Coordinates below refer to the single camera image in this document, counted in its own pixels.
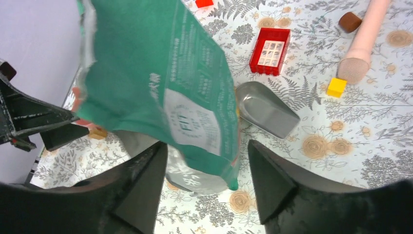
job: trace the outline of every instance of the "patterned tablecloth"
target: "patterned tablecloth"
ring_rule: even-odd
[[[218,0],[186,4],[227,55],[236,84],[270,87],[302,121],[286,140],[243,123],[240,189],[191,197],[165,182],[156,234],[263,234],[246,144],[257,139],[288,160],[326,178],[375,188],[413,176],[413,3],[393,0],[376,40],[372,68],[340,99],[325,94],[354,33],[338,28],[349,11],[363,17],[368,0]],[[248,63],[260,27],[291,29],[279,77],[252,74]],[[65,107],[74,100],[70,94]],[[129,159],[118,139],[87,137],[43,152],[31,183],[71,186]]]

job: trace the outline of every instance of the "white grid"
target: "white grid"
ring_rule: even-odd
[[[283,47],[284,41],[266,40],[258,65],[278,67]]]

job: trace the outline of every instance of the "brown block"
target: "brown block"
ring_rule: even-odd
[[[347,12],[341,17],[338,24],[346,33],[351,33],[361,25],[361,19],[353,12]]]
[[[108,132],[101,128],[94,128],[94,129],[89,130],[88,136],[96,140],[102,140],[108,136]]]

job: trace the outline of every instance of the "red object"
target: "red object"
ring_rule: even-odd
[[[289,29],[261,28],[249,61],[251,72],[278,76],[289,43]]]
[[[214,2],[212,0],[196,0],[195,4],[198,8],[212,6]]]

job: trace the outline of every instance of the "white wall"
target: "white wall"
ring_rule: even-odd
[[[17,75],[12,85],[61,106],[78,67],[80,29],[76,0],[0,0],[0,59]],[[23,183],[43,148],[30,153],[0,145],[0,181]]]

